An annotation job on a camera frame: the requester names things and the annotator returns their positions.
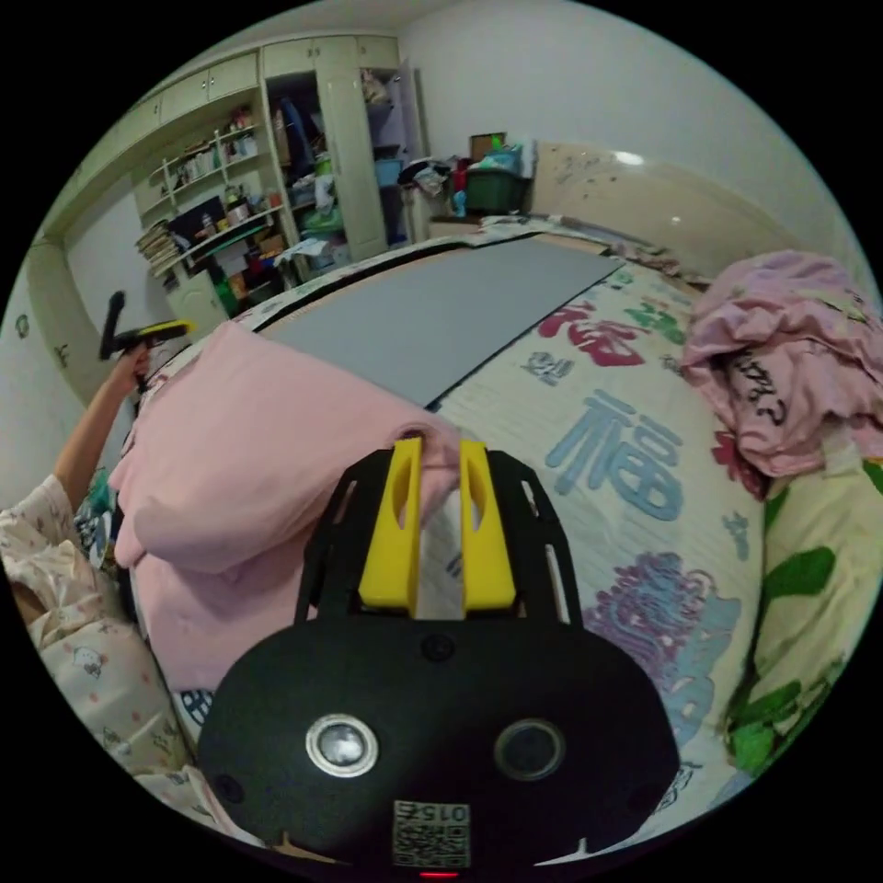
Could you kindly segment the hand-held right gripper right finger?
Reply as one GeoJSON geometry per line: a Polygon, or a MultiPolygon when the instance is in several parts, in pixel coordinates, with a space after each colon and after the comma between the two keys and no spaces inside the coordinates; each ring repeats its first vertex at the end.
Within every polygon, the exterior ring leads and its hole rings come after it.
{"type": "Polygon", "coordinates": [[[503,522],[485,445],[460,442],[463,611],[508,611],[516,601],[503,522]]]}

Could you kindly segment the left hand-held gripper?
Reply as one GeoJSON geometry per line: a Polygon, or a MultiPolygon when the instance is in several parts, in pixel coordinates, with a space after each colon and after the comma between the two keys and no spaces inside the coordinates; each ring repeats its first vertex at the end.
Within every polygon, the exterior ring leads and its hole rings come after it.
{"type": "Polygon", "coordinates": [[[140,345],[153,348],[167,341],[184,338],[195,332],[195,326],[186,320],[172,320],[141,329],[123,332],[112,340],[113,349],[134,349],[140,345]]]}

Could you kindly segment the person's left hand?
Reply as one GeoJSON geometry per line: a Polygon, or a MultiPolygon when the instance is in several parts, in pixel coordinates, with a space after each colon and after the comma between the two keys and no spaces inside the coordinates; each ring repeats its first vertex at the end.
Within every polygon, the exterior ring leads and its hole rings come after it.
{"type": "Polygon", "coordinates": [[[139,391],[151,366],[151,351],[146,343],[122,352],[109,376],[109,388],[123,399],[139,391]]]}

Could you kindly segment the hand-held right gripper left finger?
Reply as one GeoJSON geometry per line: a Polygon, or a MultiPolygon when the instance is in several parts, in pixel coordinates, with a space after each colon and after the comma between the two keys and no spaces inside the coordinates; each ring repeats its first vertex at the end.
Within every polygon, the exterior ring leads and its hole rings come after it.
{"type": "Polygon", "coordinates": [[[359,585],[361,603],[371,610],[417,612],[421,457],[421,439],[401,439],[390,451],[359,585]]]}

